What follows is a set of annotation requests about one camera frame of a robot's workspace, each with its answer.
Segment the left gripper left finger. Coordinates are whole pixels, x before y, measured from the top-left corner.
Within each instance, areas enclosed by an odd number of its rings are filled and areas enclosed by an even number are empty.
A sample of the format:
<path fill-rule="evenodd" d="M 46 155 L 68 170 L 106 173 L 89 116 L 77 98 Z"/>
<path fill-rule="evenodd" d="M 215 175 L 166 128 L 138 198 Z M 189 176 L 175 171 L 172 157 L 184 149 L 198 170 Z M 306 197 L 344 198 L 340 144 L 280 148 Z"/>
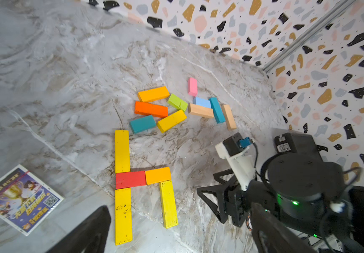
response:
<path fill-rule="evenodd" d="M 109 233 L 111 216 L 107 206 L 97 208 L 49 253 L 103 253 Z"/>

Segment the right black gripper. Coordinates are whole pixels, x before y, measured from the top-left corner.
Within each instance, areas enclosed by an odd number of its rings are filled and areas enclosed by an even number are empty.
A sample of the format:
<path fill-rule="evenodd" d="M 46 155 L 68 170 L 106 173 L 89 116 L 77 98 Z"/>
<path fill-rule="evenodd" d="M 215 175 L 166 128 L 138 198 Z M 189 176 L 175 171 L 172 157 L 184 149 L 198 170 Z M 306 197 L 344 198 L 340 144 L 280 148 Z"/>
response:
<path fill-rule="evenodd" d="M 197 189 L 198 196 L 221 223 L 225 223 L 230 217 L 233 225 L 241 227 L 250 214 L 253 202 L 262 205 L 272 215 L 277 215 L 276 197 L 262 182 L 252 180 L 248 189 L 243 191 L 236 176 L 227 181 L 223 179 L 224 176 L 233 174 L 232 169 L 217 172 L 213 176 L 218 185 Z"/>

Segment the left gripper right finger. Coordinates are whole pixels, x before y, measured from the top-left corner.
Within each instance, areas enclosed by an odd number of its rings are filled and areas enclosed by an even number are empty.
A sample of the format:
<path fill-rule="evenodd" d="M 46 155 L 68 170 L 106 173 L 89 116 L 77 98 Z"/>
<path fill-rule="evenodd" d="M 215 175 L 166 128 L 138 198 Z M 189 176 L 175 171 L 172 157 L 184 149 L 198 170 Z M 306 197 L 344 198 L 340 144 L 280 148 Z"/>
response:
<path fill-rule="evenodd" d="M 258 203 L 251 204 L 251 224 L 253 240 L 260 253 L 315 252 Z"/>

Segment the long yellow block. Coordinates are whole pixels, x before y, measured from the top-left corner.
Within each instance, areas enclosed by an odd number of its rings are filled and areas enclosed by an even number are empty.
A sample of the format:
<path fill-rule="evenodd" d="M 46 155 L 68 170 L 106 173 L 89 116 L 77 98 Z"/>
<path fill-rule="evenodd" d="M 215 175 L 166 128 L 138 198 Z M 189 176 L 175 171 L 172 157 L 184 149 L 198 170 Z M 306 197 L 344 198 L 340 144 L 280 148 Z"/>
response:
<path fill-rule="evenodd" d="M 131 189 L 115 191 L 115 244 L 132 241 Z"/>
<path fill-rule="evenodd" d="M 115 131 L 115 173 L 130 172 L 129 131 Z"/>

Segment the lime yellow block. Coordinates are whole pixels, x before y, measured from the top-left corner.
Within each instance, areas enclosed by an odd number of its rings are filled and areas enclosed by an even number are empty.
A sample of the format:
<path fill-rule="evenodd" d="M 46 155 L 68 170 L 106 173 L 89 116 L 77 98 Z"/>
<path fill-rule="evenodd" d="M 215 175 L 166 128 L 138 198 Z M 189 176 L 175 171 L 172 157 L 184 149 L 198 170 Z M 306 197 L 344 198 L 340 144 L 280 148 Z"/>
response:
<path fill-rule="evenodd" d="M 178 225 L 177 209 L 173 182 L 171 180 L 161 182 L 159 184 L 164 227 L 169 229 Z"/>

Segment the red block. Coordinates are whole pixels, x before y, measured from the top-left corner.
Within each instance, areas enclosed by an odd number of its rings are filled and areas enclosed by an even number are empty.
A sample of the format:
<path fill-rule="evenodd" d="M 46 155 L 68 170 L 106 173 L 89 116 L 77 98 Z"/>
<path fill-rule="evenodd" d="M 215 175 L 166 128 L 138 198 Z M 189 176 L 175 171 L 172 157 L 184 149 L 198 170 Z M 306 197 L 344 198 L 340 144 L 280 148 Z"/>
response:
<path fill-rule="evenodd" d="M 145 186 L 146 174 L 144 171 L 122 172 L 116 174 L 116 190 Z"/>

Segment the small amber block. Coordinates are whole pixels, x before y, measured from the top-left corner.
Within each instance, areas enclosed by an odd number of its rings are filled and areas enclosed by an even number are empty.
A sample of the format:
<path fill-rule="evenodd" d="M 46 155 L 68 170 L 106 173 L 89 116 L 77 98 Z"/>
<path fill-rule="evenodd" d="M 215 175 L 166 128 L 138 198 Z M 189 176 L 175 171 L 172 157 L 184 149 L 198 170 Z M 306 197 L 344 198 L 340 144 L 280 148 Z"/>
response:
<path fill-rule="evenodd" d="M 171 180 L 170 167 L 152 169 L 145 171 L 146 184 L 156 184 Z"/>

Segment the light blue block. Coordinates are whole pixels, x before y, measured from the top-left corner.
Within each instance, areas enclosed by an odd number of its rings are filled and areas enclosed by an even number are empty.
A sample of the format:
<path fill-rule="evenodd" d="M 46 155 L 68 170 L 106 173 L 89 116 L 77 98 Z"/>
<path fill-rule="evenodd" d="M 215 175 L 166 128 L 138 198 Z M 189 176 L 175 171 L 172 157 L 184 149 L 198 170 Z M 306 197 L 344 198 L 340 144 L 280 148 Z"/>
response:
<path fill-rule="evenodd" d="M 210 103 L 209 100 L 206 100 L 206 99 L 202 99 L 202 98 L 199 98 L 199 97 L 194 97 L 194 104 L 211 109 L 211 103 Z"/>

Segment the teal short block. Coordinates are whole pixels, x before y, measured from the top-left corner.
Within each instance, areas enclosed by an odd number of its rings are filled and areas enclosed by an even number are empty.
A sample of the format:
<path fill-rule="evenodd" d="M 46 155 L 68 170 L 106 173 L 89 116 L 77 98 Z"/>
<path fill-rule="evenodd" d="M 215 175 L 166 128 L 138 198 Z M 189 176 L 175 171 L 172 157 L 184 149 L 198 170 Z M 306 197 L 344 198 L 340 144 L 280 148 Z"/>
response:
<path fill-rule="evenodd" d="M 140 133 L 156 127 L 156 121 L 152 115 L 130 121 L 133 134 Z"/>

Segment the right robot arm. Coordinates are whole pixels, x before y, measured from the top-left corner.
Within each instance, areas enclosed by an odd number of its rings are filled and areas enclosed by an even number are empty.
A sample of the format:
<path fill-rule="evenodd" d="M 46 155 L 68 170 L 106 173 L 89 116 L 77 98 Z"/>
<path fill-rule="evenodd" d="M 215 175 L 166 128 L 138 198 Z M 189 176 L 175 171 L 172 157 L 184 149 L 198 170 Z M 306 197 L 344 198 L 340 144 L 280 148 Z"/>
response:
<path fill-rule="evenodd" d="M 221 223 L 246 226 L 261 253 L 311 253 L 304 233 L 327 241 L 334 236 L 345 253 L 364 253 L 364 187 L 338 163 L 324 161 L 313 137 L 285 133 L 274 140 L 277 153 L 257 168 L 247 152 L 257 148 L 236 133 L 216 146 L 230 168 L 214 174 L 217 185 L 197 194 Z"/>

